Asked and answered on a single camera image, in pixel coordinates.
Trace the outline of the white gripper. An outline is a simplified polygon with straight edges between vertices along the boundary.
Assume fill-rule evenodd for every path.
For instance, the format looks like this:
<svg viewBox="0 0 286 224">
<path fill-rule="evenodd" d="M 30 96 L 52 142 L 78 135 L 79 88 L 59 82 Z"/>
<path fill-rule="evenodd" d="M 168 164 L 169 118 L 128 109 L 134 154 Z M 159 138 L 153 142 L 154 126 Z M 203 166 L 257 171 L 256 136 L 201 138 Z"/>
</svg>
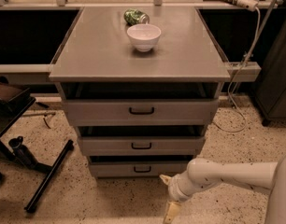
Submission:
<svg viewBox="0 0 286 224">
<path fill-rule="evenodd" d="M 168 201 L 164 212 L 163 224 L 172 224 L 179 214 L 181 204 L 188 201 L 195 193 L 196 187 L 189 178 L 188 172 L 174 175 L 159 175 L 160 179 L 168 185 L 168 194 L 172 201 Z"/>
</svg>

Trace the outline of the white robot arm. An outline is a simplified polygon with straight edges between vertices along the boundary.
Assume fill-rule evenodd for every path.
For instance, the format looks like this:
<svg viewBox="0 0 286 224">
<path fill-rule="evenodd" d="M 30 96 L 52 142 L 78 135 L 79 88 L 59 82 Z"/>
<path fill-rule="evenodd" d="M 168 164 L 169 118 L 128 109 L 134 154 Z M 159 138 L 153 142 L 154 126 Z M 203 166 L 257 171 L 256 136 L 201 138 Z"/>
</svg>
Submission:
<svg viewBox="0 0 286 224">
<path fill-rule="evenodd" d="M 163 224 L 171 224 L 181 204 L 195 193 L 220 183 L 266 194 L 265 224 L 286 224 L 286 154 L 276 162 L 217 163 L 195 158 L 183 173 L 160 175 L 160 178 L 167 185 L 169 195 Z"/>
</svg>

